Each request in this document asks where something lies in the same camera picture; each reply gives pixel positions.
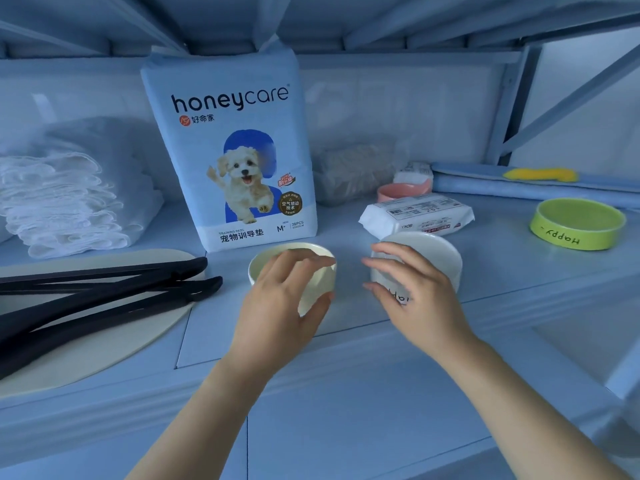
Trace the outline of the person's right hand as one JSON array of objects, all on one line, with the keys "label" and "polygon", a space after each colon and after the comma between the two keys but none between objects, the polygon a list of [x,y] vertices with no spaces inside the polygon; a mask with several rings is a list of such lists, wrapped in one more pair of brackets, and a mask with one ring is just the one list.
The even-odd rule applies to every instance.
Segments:
[{"label": "person's right hand", "polygon": [[[378,242],[375,244],[398,244]],[[412,299],[402,310],[385,310],[389,319],[412,344],[442,366],[455,356],[480,349],[483,342],[471,330],[448,277],[430,263],[430,273],[417,273],[391,258],[365,257],[364,265],[391,275]]]}]

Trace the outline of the person's left hand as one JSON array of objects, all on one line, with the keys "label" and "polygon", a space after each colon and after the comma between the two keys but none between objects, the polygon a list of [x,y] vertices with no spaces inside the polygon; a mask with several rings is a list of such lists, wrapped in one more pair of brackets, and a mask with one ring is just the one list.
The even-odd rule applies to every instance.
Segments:
[{"label": "person's left hand", "polygon": [[224,362],[242,377],[265,385],[311,340],[300,340],[298,306],[308,282],[335,258],[309,249],[285,250],[269,259],[246,295]]}]

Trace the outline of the cream round pet bowl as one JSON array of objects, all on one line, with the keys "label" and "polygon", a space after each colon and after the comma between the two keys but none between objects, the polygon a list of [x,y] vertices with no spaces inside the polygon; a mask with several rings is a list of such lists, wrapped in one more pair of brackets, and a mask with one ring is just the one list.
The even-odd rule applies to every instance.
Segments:
[{"label": "cream round pet bowl", "polygon": [[[309,249],[315,252],[319,256],[328,256],[335,258],[331,251],[326,248],[309,243],[309,242],[286,242],[278,244],[261,251],[253,257],[248,266],[248,277],[253,285],[260,275],[263,267],[268,263],[269,259],[277,254],[288,249]],[[308,310],[313,306],[316,300],[327,292],[332,292],[335,286],[335,277],[337,274],[337,262],[334,262],[329,267],[320,268],[315,272],[308,282],[304,292],[302,293],[298,313],[304,316],[308,313]]]}]

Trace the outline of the white round pet bowl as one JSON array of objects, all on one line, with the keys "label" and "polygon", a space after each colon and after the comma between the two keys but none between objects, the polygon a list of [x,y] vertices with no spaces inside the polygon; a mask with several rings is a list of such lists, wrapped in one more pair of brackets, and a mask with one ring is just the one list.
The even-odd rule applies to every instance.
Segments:
[{"label": "white round pet bowl", "polygon": [[[455,292],[459,290],[463,260],[458,250],[444,238],[423,232],[398,232],[381,241],[396,242],[416,250],[448,277]],[[411,301],[409,291],[391,275],[371,269],[370,277],[372,282],[386,288],[401,305],[407,305]]]}]

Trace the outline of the person's right forearm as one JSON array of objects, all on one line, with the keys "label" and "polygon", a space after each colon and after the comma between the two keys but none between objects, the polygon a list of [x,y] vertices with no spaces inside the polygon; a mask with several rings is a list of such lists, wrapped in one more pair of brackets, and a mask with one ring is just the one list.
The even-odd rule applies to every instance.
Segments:
[{"label": "person's right forearm", "polygon": [[632,480],[489,344],[464,337],[432,357],[474,405],[517,480]]}]

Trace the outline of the person's left forearm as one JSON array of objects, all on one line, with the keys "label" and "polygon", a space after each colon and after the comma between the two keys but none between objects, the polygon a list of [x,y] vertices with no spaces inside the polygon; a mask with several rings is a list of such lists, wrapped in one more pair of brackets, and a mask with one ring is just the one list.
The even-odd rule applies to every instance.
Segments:
[{"label": "person's left forearm", "polygon": [[125,480],[220,480],[246,416],[282,367],[225,355]]}]

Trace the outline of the white wet wipes pack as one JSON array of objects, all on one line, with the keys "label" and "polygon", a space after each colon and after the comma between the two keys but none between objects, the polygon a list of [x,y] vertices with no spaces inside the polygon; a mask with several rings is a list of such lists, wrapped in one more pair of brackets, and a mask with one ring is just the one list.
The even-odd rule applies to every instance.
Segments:
[{"label": "white wet wipes pack", "polygon": [[441,194],[423,194],[368,205],[359,223],[382,239],[399,232],[447,235],[475,220],[471,207]]}]

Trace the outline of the pink round pet bowl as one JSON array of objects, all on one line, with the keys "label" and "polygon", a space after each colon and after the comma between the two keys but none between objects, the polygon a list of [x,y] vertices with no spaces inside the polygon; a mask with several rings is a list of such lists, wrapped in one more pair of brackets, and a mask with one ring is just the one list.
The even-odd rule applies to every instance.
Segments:
[{"label": "pink round pet bowl", "polygon": [[377,190],[377,203],[421,196],[432,191],[433,180],[428,179],[422,184],[391,183],[382,185]]}]

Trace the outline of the clear plastic bag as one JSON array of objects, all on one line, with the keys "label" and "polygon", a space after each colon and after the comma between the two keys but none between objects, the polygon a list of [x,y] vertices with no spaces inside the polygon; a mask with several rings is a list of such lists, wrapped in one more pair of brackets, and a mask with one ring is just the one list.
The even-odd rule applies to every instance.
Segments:
[{"label": "clear plastic bag", "polygon": [[316,202],[335,207],[390,184],[401,161],[389,137],[348,142],[311,153]]}]

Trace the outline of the blue rolled mat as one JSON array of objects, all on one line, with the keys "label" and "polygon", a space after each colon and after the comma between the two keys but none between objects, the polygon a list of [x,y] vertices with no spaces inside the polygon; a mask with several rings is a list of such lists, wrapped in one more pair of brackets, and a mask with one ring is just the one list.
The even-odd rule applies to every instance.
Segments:
[{"label": "blue rolled mat", "polygon": [[514,168],[472,163],[431,164],[435,193],[476,194],[544,201],[583,198],[618,209],[640,210],[640,180],[578,173],[576,182],[504,176]]}]

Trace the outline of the yellow bone-shaped patch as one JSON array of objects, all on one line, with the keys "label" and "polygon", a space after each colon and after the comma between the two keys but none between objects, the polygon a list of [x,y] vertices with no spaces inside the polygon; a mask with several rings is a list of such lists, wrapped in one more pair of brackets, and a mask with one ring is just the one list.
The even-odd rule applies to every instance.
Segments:
[{"label": "yellow bone-shaped patch", "polygon": [[578,172],[567,168],[513,168],[502,174],[509,180],[522,181],[555,181],[575,183],[580,180]]}]

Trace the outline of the green round pet bowl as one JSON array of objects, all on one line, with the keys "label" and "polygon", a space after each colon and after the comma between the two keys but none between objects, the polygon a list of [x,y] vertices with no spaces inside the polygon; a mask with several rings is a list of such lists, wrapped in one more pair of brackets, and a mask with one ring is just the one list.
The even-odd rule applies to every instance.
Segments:
[{"label": "green round pet bowl", "polygon": [[538,204],[530,231],[555,246],[581,251],[614,247],[627,218],[620,210],[582,198],[554,198]]}]

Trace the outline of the blue pet pad bag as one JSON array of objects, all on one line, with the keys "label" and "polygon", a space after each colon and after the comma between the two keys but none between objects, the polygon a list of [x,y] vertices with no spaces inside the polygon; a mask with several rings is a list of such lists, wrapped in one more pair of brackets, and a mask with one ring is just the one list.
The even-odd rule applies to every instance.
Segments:
[{"label": "blue pet pad bag", "polygon": [[279,39],[257,53],[155,48],[141,77],[208,253],[317,234],[298,60]]}]

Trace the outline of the beige oval mat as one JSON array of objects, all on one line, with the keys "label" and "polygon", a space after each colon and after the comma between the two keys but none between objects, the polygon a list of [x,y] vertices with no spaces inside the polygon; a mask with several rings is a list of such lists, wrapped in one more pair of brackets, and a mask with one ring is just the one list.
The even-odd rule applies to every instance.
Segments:
[{"label": "beige oval mat", "polygon": [[[116,267],[190,260],[195,256],[181,250],[147,249],[124,253],[85,253],[53,260],[27,260],[23,263],[0,262],[0,277],[76,271],[79,269]],[[192,305],[154,315],[71,341],[44,355],[27,367],[0,380],[0,404],[23,400],[41,392],[64,392],[71,386],[84,385],[103,371],[123,363],[139,351],[146,351],[172,333],[184,322]]]}]

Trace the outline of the stack of white folded pads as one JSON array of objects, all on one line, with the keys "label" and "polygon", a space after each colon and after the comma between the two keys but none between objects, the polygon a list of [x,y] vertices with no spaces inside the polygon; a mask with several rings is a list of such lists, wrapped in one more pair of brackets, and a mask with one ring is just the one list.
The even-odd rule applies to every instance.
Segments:
[{"label": "stack of white folded pads", "polygon": [[0,137],[0,219],[32,258],[132,246],[164,205],[140,157],[150,126],[100,116]]}]

